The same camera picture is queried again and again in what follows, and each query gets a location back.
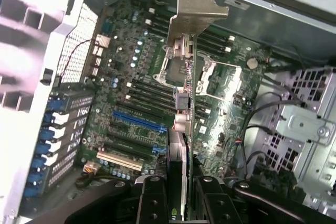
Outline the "white expansion slot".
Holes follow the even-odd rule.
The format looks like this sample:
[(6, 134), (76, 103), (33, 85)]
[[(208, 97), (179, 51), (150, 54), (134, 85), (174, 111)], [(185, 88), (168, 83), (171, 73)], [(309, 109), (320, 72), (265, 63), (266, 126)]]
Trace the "white expansion slot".
[(96, 158), (137, 171), (141, 171), (143, 167), (141, 162), (102, 151), (97, 153)]

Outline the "white power connector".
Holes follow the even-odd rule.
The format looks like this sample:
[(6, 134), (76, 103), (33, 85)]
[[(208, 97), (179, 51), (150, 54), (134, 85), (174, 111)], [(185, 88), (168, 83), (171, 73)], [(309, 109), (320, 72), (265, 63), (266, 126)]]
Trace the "white power connector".
[(94, 175), (97, 174), (98, 170), (100, 169), (101, 165), (92, 161), (87, 161), (84, 164), (83, 172), (85, 173), (93, 173)]

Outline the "blue expansion slot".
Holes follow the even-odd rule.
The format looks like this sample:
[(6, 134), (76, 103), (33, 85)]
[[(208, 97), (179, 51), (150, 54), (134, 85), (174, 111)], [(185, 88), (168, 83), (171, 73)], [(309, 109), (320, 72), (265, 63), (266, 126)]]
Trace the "blue expansion slot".
[(161, 124), (157, 124), (157, 123), (147, 121), (145, 119), (136, 118), (134, 116), (127, 115), (125, 113), (117, 112), (117, 111), (113, 111), (112, 115), (114, 117), (120, 119), (120, 120), (124, 120), (124, 121), (130, 122), (132, 124), (136, 124), (138, 126), (142, 126), (142, 127), (151, 129), (151, 130), (159, 132), (159, 133), (167, 132), (167, 128), (165, 126), (163, 126)]

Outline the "metal drive cage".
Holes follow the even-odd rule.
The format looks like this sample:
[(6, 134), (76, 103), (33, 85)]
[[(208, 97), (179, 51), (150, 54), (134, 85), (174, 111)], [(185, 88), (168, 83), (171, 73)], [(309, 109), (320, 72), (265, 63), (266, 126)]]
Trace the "metal drive cage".
[(293, 92), (285, 90), (284, 100), (303, 102), (264, 111), (263, 123), (273, 131), (263, 144), (270, 169), (292, 172), (306, 205), (336, 210), (336, 67), (267, 74), (266, 79)]

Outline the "metal socket cover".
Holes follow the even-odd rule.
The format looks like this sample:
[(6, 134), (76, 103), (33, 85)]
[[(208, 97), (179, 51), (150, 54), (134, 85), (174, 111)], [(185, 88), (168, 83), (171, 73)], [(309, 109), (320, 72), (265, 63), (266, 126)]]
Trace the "metal socket cover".
[(230, 102), (241, 86), (242, 67), (214, 60), (206, 60), (196, 94), (223, 102)]

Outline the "CPU socket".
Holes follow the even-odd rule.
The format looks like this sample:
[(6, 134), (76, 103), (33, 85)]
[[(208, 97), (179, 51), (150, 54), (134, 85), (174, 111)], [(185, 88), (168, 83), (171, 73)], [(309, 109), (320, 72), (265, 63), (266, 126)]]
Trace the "CPU socket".
[(154, 74), (155, 81), (173, 89), (173, 97), (178, 93), (215, 98), (207, 92), (209, 79), (213, 75), (217, 62), (210, 56), (199, 53), (196, 60), (182, 60), (179, 57), (166, 56), (159, 73)]

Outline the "silver coin battery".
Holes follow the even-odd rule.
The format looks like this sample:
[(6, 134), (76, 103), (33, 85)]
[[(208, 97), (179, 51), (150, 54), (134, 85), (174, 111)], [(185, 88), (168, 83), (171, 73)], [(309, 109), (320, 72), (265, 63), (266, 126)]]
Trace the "silver coin battery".
[(259, 62), (255, 57), (251, 57), (246, 61), (246, 66), (250, 70), (255, 70), (259, 66)]

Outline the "green motherboard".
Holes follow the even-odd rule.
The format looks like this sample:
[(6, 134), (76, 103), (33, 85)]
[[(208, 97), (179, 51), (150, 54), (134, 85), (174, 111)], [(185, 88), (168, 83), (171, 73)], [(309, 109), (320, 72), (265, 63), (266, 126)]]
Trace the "green motherboard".
[[(166, 37), (172, 13), (163, 6), (121, 0), (101, 16), (99, 33), (110, 40), (99, 48), (98, 69), (91, 75), (96, 96), (83, 134), (80, 160), (101, 165), (99, 178), (135, 180), (154, 174), (157, 158), (167, 151), (166, 133), (120, 120), (113, 111), (161, 124), (172, 129), (176, 114), (173, 89), (154, 80), (167, 56)], [(230, 102), (196, 96), (193, 153), (206, 175), (235, 176), (234, 159), (240, 148), (240, 132), (251, 112), (269, 60), (267, 49), (252, 40), (211, 25), (197, 40), (198, 54), (214, 61), (242, 67), (241, 86)], [(246, 61), (255, 57), (259, 66), (250, 70)], [(99, 151), (141, 162), (141, 171), (96, 158)]]

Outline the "open grey PC case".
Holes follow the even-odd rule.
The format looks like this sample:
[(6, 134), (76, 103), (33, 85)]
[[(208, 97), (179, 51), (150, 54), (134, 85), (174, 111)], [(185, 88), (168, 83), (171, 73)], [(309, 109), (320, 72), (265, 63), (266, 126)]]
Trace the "open grey PC case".
[[(96, 96), (91, 75), (99, 67), (98, 49), (110, 42), (99, 33), (100, 19), (119, 1), (0, 0), (0, 224), (28, 224), (111, 180), (135, 185), (148, 176), (165, 181), (169, 224), (207, 224), (195, 212), (195, 179), (202, 176), (227, 187), (257, 184), (312, 210), (313, 224), (336, 224), (336, 210), (306, 205), (294, 174), (270, 169), (263, 150), (273, 135), (263, 123), (264, 111), (303, 105), (298, 98), (284, 100), (285, 90), (293, 92), (266, 75), (336, 67), (336, 0), (215, 0), (229, 12), (209, 27), (261, 44), (269, 60), (240, 132), (236, 175), (206, 175), (194, 155), (191, 219), (184, 223), (172, 220), (176, 211), (168, 199), (169, 131), (167, 151), (158, 157), (154, 174), (127, 180), (82, 171), (82, 139)], [(176, 15), (177, 0), (131, 1), (163, 6)]]

